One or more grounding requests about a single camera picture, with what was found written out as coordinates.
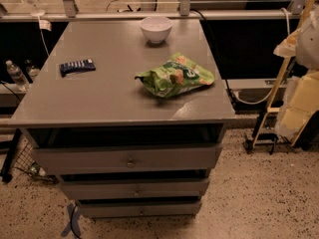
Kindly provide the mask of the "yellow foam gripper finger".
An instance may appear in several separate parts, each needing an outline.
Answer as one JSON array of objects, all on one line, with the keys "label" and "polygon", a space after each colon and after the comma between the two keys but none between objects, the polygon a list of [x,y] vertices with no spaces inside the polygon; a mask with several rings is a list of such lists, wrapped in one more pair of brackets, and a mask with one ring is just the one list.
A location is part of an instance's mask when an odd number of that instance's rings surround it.
[{"label": "yellow foam gripper finger", "polygon": [[273,54],[282,57],[295,57],[296,56],[296,44],[300,29],[296,29],[290,35],[288,35],[273,51]]},{"label": "yellow foam gripper finger", "polygon": [[286,86],[275,132],[292,140],[318,110],[319,72],[311,71],[301,78],[293,76]]}]

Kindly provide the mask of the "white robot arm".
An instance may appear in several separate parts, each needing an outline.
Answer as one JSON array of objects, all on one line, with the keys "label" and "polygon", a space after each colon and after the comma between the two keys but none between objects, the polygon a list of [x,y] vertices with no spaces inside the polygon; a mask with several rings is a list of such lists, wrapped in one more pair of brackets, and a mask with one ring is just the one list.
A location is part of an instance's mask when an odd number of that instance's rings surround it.
[{"label": "white robot arm", "polygon": [[273,51],[279,57],[295,57],[307,69],[302,77],[287,83],[275,131],[292,140],[319,110],[319,8],[311,12],[302,26],[292,32]]}]

